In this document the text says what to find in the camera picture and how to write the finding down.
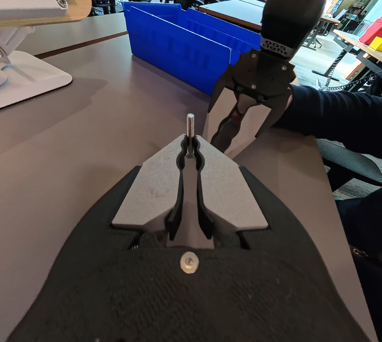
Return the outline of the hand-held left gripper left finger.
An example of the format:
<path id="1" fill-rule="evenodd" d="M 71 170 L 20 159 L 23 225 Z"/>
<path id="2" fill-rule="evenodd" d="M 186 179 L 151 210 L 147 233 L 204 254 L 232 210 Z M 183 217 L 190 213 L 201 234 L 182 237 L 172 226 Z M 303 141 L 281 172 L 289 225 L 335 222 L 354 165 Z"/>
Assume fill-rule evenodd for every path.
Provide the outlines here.
<path id="1" fill-rule="evenodd" d="M 182 134 L 140 166 L 112 220 L 115 228 L 166 231 L 174 240 L 182 220 L 185 149 Z"/>

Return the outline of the person's right hand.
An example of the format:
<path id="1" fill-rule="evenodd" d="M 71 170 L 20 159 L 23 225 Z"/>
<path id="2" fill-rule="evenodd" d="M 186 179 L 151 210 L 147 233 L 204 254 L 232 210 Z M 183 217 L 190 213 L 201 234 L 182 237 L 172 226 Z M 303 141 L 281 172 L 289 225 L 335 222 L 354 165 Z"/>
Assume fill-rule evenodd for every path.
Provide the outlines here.
<path id="1" fill-rule="evenodd" d="M 293 101 L 293 91 L 291 90 L 291 94 L 289 95 L 289 98 L 288 98 L 288 102 L 287 102 L 287 105 L 284 109 L 284 111 L 286 111 L 288 109 L 288 107 L 291 105 L 292 101 Z M 244 115 L 241 114 L 238 109 L 235 109 L 235 111 L 233 112 L 233 114 L 231 115 L 231 121 L 236 123 L 237 125 L 240 125 L 242 120 L 244 118 Z"/>

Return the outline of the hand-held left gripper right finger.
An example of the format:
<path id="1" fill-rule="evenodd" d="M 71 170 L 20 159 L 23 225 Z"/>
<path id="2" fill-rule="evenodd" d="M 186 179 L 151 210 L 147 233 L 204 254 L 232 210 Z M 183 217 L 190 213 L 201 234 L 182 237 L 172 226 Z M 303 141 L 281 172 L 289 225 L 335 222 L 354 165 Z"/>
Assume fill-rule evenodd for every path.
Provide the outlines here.
<path id="1" fill-rule="evenodd" d="M 198 222 L 214 235 L 264 230 L 269 224 L 240 166 L 201 136 L 194 137 Z"/>

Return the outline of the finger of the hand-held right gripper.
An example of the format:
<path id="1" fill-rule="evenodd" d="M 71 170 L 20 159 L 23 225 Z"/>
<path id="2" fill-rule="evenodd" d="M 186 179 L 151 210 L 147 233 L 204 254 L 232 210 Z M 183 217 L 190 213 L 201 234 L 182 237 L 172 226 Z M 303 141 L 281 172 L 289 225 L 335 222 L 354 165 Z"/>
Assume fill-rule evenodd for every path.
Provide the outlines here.
<path id="1" fill-rule="evenodd" d="M 240 130 L 240 125 L 230 119 L 237 109 L 237 98 L 234 91 L 226 87 L 212 98 L 217 98 L 217 100 L 215 103 L 210 102 L 211 107 L 208 109 L 203 139 L 221 152 L 225 152 Z"/>
<path id="2" fill-rule="evenodd" d="M 250 107 L 241 121 L 239 133 L 233 138 L 225 155 L 233 159 L 246 149 L 256 139 L 256 134 L 270 112 L 269 107 Z"/>

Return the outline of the wooden top office desk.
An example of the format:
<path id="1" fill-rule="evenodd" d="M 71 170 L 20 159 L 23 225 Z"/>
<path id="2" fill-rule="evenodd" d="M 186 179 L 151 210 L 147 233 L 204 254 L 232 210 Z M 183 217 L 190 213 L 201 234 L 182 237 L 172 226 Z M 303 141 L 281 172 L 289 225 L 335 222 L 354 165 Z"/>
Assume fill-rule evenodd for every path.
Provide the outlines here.
<path id="1" fill-rule="evenodd" d="M 322 43 L 319 41 L 318 36 L 327 36 L 334 27 L 340 24 L 340 21 L 332 17 L 323 16 L 317 22 L 313 30 L 308 35 L 303 46 L 308 49 L 316 50 L 322 47 Z"/>
<path id="2" fill-rule="evenodd" d="M 382 54 L 381 51 L 374 50 L 364 43 L 360 42 L 360 37 L 346 33 L 344 31 L 334 30 L 334 42 L 341 46 L 341 51 L 336 59 L 330 64 L 324 73 L 312 70 L 318 76 L 327 78 L 329 81 L 335 80 L 333 73 L 340 61 L 347 55 L 352 54 L 356 60 L 360 61 L 360 71 L 351 78 L 350 83 L 354 86 L 348 87 L 347 91 L 358 91 L 361 88 L 361 80 L 369 78 L 372 74 L 381 74 L 382 71 Z"/>

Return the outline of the blue plastic bin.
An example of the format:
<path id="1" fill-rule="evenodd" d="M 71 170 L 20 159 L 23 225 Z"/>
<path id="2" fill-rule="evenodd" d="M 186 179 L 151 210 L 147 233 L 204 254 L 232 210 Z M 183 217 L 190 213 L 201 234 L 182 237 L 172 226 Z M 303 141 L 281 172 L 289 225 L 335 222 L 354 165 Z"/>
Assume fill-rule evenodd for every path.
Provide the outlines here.
<path id="1" fill-rule="evenodd" d="M 211 96 L 260 34 L 179 4 L 122 2 L 133 55 Z"/>

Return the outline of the person's right forearm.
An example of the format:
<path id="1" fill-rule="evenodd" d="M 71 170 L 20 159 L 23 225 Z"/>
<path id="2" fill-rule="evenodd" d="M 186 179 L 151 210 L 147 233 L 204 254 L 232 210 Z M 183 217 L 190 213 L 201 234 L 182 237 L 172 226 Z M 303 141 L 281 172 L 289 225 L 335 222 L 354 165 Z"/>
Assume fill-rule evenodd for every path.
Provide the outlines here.
<path id="1" fill-rule="evenodd" d="M 275 128 L 342 143 L 382 158 L 382 99 L 366 93 L 325 92 L 291 85 L 292 100 Z"/>

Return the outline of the black mesh office chair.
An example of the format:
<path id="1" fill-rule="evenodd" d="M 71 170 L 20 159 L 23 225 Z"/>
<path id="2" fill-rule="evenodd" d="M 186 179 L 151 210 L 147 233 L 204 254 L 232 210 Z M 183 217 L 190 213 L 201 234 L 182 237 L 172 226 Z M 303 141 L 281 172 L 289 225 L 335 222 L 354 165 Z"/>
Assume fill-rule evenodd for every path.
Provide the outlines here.
<path id="1" fill-rule="evenodd" d="M 328 140 L 317 139 L 316 142 L 324 166 L 329 168 L 327 177 L 332 192 L 352 179 L 382 186 L 381 168 L 373 160 Z"/>

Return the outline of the silver bolt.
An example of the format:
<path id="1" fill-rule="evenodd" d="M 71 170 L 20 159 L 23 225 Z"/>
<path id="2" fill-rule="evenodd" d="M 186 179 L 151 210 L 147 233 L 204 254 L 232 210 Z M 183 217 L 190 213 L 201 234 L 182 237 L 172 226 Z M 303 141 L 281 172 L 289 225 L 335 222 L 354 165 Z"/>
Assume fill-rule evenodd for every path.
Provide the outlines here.
<path id="1" fill-rule="evenodd" d="M 186 157 L 192 158 L 194 156 L 194 147 L 193 147 L 193 139 L 194 139 L 194 114 L 187 114 L 186 125 L 187 125 L 187 152 Z"/>

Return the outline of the white tablet stand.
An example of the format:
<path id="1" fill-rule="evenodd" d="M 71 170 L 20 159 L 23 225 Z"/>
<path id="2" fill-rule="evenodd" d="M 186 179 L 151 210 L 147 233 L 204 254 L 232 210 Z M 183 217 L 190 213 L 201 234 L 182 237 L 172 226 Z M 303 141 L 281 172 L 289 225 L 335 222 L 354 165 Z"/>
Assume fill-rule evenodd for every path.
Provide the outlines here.
<path id="1" fill-rule="evenodd" d="M 0 108 L 6 108 L 50 91 L 70 85 L 70 74 L 36 58 L 17 51 L 35 28 L 1 27 L 0 29 Z"/>

